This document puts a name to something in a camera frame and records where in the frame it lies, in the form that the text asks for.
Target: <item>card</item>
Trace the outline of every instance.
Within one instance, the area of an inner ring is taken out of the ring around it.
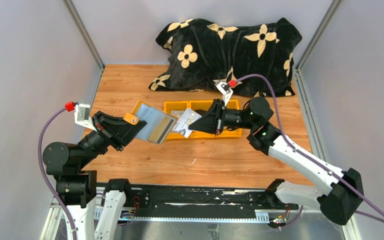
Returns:
[[[189,130],[189,125],[198,120],[200,117],[201,115],[192,109],[186,108],[184,113],[180,116],[174,125],[172,132],[181,134],[183,137],[188,138],[192,133],[192,130]]]

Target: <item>wire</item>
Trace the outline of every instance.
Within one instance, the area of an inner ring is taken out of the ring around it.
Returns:
[[[105,199],[105,194],[103,194],[102,192],[97,192],[96,195],[101,195],[103,199]]]
[[[245,108],[248,106],[248,104],[251,102],[252,98],[245,102],[245,104],[242,107],[242,111],[245,110]]]
[[[325,170],[326,172],[328,173],[332,173],[332,176],[334,176],[336,179],[338,179],[338,181],[340,181],[341,183],[343,183],[347,188],[351,189],[351,191],[353,191],[358,197],[360,197],[363,201],[365,201],[371,208],[373,208],[376,212],[378,212],[380,215],[382,215],[384,217],[384,211],[382,211],[378,206],[376,206],[372,201],[370,201],[367,197],[365,197],[363,194],[361,194],[357,189],[355,189],[351,184],[349,184],[347,181],[345,181],[344,179],[342,179],[342,177],[340,177],[338,174],[336,174],[335,172],[331,171],[328,167],[326,167],[325,165],[323,165],[322,163],[318,162],[317,160],[315,160],[314,158],[312,158],[311,156],[309,156],[308,154],[306,154],[305,152],[297,149],[287,138],[286,134],[285,134],[285,131],[282,127],[282,122],[281,122],[281,116],[279,114],[279,106],[278,106],[278,102],[276,100],[276,97],[275,97],[275,91],[273,90],[273,87],[272,85],[270,84],[269,80],[263,76],[263,75],[260,75],[260,74],[249,74],[249,75],[246,75],[246,76],[243,76],[239,79],[236,80],[236,83],[238,82],[241,82],[245,79],[248,79],[248,78],[253,78],[253,77],[256,77],[256,78],[261,78],[265,84],[267,84],[268,86],[268,89],[270,90],[270,93],[271,93],[271,97],[273,98],[273,102],[274,102],[274,108],[276,110],[276,117],[277,117],[277,123],[279,124],[279,129],[280,129],[280,133],[283,137],[283,140],[289,145],[289,147],[291,147],[293,150],[295,150],[297,153],[301,154],[303,157],[307,158],[308,160],[310,160],[311,162],[313,162],[314,164],[316,164],[317,166],[319,166],[320,168],[322,168],[323,170]],[[374,215],[371,215],[369,213],[366,213],[366,212],[361,212],[361,211],[358,211],[358,214],[361,214],[361,215],[364,215],[366,217],[369,217],[369,218],[372,218],[374,220],[378,220],[382,223],[384,223],[384,221],[381,221],[379,217],[376,217]]]
[[[289,205],[287,206],[287,208],[288,208],[288,211],[287,211],[287,215],[286,215],[286,221],[288,221],[289,214],[291,213],[291,208],[289,207]]]
[[[48,179],[48,176],[45,172],[45,167],[44,167],[44,160],[43,160],[43,157],[42,157],[42,143],[43,143],[43,140],[44,140],[44,135],[45,135],[45,131],[46,129],[49,127],[49,125],[51,124],[51,122],[58,116],[60,115],[62,112],[65,112],[66,111],[66,108],[63,107],[61,108],[60,110],[58,110],[54,115],[52,115],[49,120],[45,123],[45,125],[43,126],[42,128],[42,131],[40,132],[40,135],[39,135],[39,141],[38,141],[38,144],[37,144],[37,158],[39,160],[39,168],[40,168],[40,173],[42,173],[42,177],[43,177],[43,180],[45,181],[47,187],[49,188],[50,192],[52,193],[52,195],[56,198],[56,200],[58,201],[59,205],[61,206],[62,210],[64,210],[64,213],[65,215],[67,216],[68,218],[68,221],[70,223],[70,227],[71,227],[71,232],[72,232],[72,235],[73,235],[73,240],[77,240],[77,233],[76,233],[76,226],[74,224],[74,221],[73,221],[73,217],[69,211],[69,209],[67,208],[67,206],[64,204],[63,200],[60,198],[60,196],[58,195],[57,191],[55,191],[54,187],[52,187],[52,184],[51,182],[49,181]]]
[[[139,201],[141,200],[138,196],[135,196],[134,198],[132,198],[132,200],[133,200],[133,208],[134,208],[133,215],[126,215],[124,217],[133,217],[133,218],[136,217],[136,210],[138,210],[140,202],[136,204],[135,198],[138,199]],[[120,227],[127,226],[131,222],[132,221],[129,221],[129,222],[126,222],[126,223],[120,223],[120,224],[117,224],[117,226],[120,226]]]
[[[301,216],[301,214],[303,213],[303,210],[304,210],[304,206],[301,205],[301,208],[299,209],[299,212],[296,215],[296,217],[294,217],[294,219],[292,219],[292,221],[287,223],[285,226],[279,226],[279,227],[275,227],[275,228],[270,228],[268,230],[259,231],[259,232],[255,232],[255,233],[256,234],[266,234],[266,233],[269,233],[269,232],[272,232],[272,231],[279,231],[280,232],[280,231],[282,231],[282,229],[287,228],[288,226],[294,224],[298,220],[298,218]]]
[[[289,212],[290,209],[291,209],[291,208],[289,207],[289,204],[287,204],[286,211],[284,212],[284,214],[278,216],[278,218],[283,218],[286,214],[288,214],[288,212]]]
[[[137,207],[135,209],[138,210],[139,205],[141,204],[141,199],[138,196],[134,196],[134,198],[137,199]]]

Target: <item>yellow tray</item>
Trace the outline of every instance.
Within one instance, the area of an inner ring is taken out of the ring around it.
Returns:
[[[192,110],[205,110],[207,111],[211,104],[213,103],[213,100],[203,100],[203,101],[165,101],[164,102],[164,112],[170,114],[172,110],[176,111],[184,111],[187,108],[190,108]],[[240,110],[241,107],[239,105],[239,101],[236,99],[232,99],[227,103],[227,108],[229,109],[237,109]],[[223,132],[220,135],[215,134],[209,134],[205,132],[200,131],[193,131],[189,139],[214,139],[214,138],[239,138],[242,136],[242,129],[236,129],[234,131],[228,131],[226,130],[226,127],[224,128]],[[179,133],[170,132],[166,139],[186,139],[184,136],[182,136]]]

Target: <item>white wall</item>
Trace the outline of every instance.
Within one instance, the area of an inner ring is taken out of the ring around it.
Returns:
[[[253,26],[285,17],[302,35],[298,60],[332,0],[73,0],[106,64],[168,64],[155,42],[171,22],[202,18],[222,26]]]
[[[384,210],[384,1],[345,0],[302,73],[328,160]],[[383,223],[356,220],[361,239],[384,239]]]
[[[39,239],[51,202],[37,141],[65,102],[91,101],[98,67],[61,0],[0,0],[0,240]],[[63,113],[45,136],[77,142]]]

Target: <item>black pillow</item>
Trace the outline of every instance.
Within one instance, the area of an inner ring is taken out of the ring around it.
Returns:
[[[156,38],[171,52],[168,70],[150,85],[152,91],[214,90],[218,80],[228,82],[248,74],[268,78],[276,96],[295,95],[291,88],[292,58],[301,41],[299,31],[285,18],[256,26],[222,27],[205,19],[168,24]],[[270,96],[260,78],[233,88],[240,96]]]

